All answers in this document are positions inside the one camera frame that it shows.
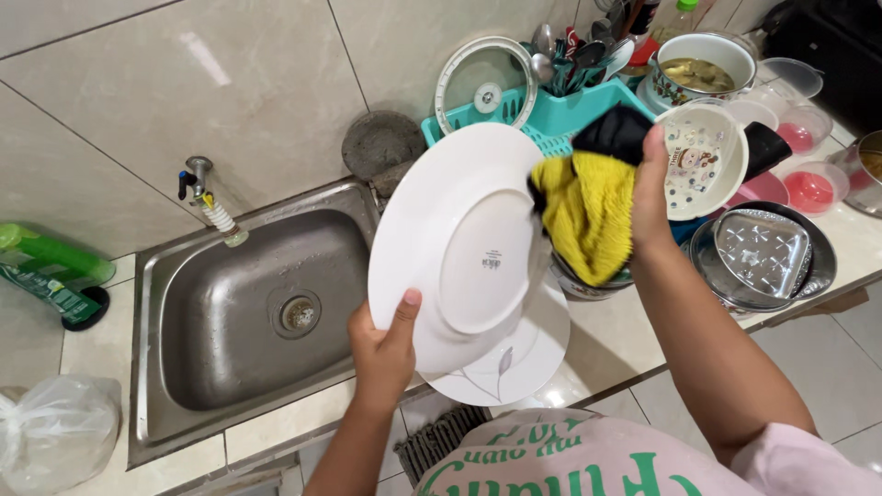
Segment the dish towel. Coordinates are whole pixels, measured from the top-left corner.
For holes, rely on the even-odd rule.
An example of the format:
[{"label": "dish towel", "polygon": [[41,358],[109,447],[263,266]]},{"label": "dish towel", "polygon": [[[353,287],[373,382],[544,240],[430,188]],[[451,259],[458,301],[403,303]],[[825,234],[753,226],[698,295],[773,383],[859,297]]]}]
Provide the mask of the dish towel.
[{"label": "dish towel", "polygon": [[572,141],[573,154],[537,164],[529,186],[555,250],[589,286],[609,281],[631,256],[634,177],[653,123],[616,105]]}]

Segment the floral pot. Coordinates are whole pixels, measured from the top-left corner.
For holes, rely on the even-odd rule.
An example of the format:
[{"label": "floral pot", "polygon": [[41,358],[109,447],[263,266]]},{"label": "floral pot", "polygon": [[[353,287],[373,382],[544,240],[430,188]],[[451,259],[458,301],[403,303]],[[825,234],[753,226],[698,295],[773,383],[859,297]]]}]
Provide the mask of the floral pot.
[{"label": "floral pot", "polygon": [[[683,57],[705,60],[721,67],[735,81],[735,89],[709,93],[678,85],[662,71],[660,64]],[[653,53],[649,63],[653,69],[649,73],[648,97],[655,105],[665,109],[683,105],[696,98],[732,100],[751,90],[757,74],[757,62],[746,49],[724,36],[710,33],[677,36]]]}]

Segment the sink drain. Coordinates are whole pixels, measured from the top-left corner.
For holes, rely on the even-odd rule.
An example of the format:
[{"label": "sink drain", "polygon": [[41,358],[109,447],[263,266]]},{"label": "sink drain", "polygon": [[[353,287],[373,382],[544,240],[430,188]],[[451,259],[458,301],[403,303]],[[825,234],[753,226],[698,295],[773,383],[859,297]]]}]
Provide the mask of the sink drain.
[{"label": "sink drain", "polygon": [[299,289],[276,306],[279,317],[278,322],[273,322],[273,328],[285,339],[299,339],[309,334],[322,312],[316,294],[306,289]]}]

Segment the red plastic lid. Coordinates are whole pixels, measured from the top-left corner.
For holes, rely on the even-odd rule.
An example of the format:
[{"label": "red plastic lid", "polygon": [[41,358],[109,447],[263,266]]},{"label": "red plastic lid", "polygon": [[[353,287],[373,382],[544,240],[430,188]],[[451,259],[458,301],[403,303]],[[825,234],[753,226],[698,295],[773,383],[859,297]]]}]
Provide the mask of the red plastic lid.
[{"label": "red plastic lid", "polygon": [[641,65],[649,64],[649,57],[659,49],[659,46],[658,41],[653,40],[652,38],[647,38],[647,41],[643,43],[643,46],[631,56],[628,65],[639,67]]}]

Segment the hand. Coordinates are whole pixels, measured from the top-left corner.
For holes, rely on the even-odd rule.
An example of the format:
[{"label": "hand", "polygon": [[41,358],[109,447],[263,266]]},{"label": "hand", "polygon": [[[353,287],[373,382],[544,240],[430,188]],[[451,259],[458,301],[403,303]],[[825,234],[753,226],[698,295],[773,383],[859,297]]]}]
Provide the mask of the hand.
[{"label": "hand", "polygon": [[634,182],[631,228],[634,251],[659,241],[673,240],[668,225],[668,203],[664,181],[668,175],[668,148],[664,128],[653,126],[643,140],[643,163]]},{"label": "hand", "polygon": [[422,293],[408,289],[388,331],[374,327],[368,302],[349,317],[349,343],[355,360],[355,399],[374,411],[392,411],[414,376],[414,321]]}]

